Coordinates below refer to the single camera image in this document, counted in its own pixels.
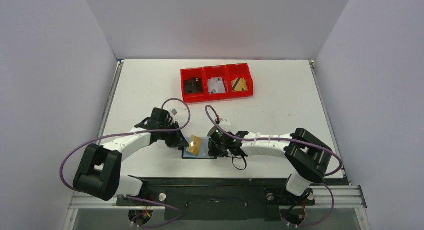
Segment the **black leather card holder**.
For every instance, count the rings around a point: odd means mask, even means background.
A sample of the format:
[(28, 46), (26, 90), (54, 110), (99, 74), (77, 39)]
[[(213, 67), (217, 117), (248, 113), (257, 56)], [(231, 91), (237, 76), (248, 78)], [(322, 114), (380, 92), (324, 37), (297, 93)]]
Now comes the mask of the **black leather card holder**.
[(217, 159), (216, 156), (210, 155), (209, 152), (209, 138), (203, 137), (202, 142), (198, 151), (198, 154), (192, 154), (188, 152), (188, 147), (181, 148), (181, 158), (182, 159)]

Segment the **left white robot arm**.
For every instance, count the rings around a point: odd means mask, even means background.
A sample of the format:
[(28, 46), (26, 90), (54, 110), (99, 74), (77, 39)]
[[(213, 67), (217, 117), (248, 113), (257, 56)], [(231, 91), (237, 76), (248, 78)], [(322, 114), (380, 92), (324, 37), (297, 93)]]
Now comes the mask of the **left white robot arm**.
[(149, 198), (148, 189), (143, 187), (145, 182), (122, 175), (122, 162), (160, 140), (169, 148), (188, 147), (180, 125), (174, 119), (175, 113), (175, 110), (155, 107), (151, 116), (136, 124), (124, 136), (101, 145), (88, 144), (73, 179), (73, 187), (102, 200), (129, 195), (135, 204), (145, 204)]

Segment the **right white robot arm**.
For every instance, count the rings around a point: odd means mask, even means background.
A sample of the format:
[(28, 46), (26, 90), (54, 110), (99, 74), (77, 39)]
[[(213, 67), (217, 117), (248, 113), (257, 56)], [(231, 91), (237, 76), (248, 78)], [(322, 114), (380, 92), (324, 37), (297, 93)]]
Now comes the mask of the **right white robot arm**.
[(245, 159), (262, 155), (285, 158), (295, 169), (282, 189), (288, 203), (297, 202), (312, 183), (322, 183), (332, 150), (304, 128), (286, 135), (262, 135), (248, 131), (235, 134), (214, 126), (208, 133), (209, 154)]

